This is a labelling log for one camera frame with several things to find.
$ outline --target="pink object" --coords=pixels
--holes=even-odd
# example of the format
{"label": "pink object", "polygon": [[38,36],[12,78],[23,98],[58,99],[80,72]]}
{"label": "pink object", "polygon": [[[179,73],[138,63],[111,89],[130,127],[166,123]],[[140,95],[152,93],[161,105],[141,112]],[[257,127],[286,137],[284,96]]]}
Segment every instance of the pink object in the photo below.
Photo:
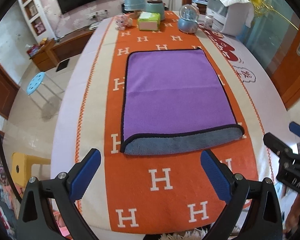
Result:
{"label": "pink object", "polygon": [[116,27],[116,30],[124,31],[126,27],[132,26],[132,19],[125,14],[119,14],[114,17],[115,23],[118,27]]}
{"label": "pink object", "polygon": [[64,221],[63,221],[63,219],[62,219],[62,217],[61,217],[61,215],[59,213],[59,211],[54,211],[53,215],[54,215],[54,217],[56,219],[56,222],[57,222],[57,225],[59,227],[59,230],[60,230],[61,234],[63,236],[68,236],[70,234],[69,230],[66,227],[66,225],[65,225],[65,223],[64,223]]}

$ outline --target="tissue box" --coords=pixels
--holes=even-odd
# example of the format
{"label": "tissue box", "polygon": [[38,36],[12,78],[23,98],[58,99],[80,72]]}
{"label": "tissue box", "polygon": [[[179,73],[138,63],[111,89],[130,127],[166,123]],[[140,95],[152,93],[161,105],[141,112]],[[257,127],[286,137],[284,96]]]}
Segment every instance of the tissue box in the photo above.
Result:
{"label": "tissue box", "polygon": [[160,13],[142,12],[137,23],[140,31],[158,31],[160,26]]}

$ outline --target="yellow chair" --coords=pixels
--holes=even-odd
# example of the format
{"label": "yellow chair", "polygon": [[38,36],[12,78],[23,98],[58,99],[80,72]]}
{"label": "yellow chair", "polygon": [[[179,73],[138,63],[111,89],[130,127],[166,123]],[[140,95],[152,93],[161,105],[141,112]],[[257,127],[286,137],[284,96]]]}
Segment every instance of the yellow chair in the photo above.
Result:
{"label": "yellow chair", "polygon": [[51,163],[50,159],[41,158],[33,155],[26,155],[23,153],[12,154],[12,172],[11,176],[13,182],[26,187],[29,179],[31,178],[31,167],[33,164],[46,164]]}

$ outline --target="purple towel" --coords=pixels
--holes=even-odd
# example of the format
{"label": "purple towel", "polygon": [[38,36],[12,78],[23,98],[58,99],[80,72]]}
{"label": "purple towel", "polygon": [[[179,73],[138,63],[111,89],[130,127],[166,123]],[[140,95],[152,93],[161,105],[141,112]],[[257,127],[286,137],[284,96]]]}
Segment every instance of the purple towel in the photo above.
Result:
{"label": "purple towel", "polygon": [[[177,152],[192,151],[201,146],[188,145],[185,139],[200,144],[189,136],[222,129],[228,134],[228,128],[240,130],[235,139],[243,134],[223,86],[202,50],[144,51],[129,55],[121,152],[150,155],[174,153],[171,148]],[[133,141],[135,145],[127,150]],[[187,144],[186,148],[175,145],[180,143]]]}

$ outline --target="blue snow globe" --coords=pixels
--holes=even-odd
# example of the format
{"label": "blue snow globe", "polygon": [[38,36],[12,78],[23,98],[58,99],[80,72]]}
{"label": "blue snow globe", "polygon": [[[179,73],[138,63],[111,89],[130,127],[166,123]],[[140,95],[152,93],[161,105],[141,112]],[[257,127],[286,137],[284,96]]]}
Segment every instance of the blue snow globe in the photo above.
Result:
{"label": "blue snow globe", "polygon": [[178,20],[178,28],[184,33],[195,33],[198,30],[197,20],[200,12],[197,7],[191,4],[181,6],[179,10],[180,19]]}

